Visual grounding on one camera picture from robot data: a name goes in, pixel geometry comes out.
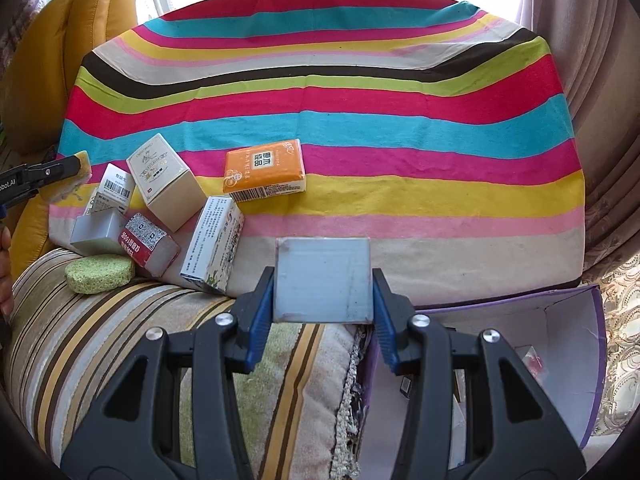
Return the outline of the person's left hand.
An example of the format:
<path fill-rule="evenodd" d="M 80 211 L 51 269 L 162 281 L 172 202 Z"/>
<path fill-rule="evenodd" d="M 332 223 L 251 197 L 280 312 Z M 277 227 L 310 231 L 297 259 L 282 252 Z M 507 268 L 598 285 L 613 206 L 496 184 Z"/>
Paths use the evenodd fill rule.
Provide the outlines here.
<path fill-rule="evenodd" d="M 4 316 L 9 316 L 14 307 L 10 248 L 11 233 L 10 230 L 4 226 L 1 231 L 0 252 L 0 308 Z"/>

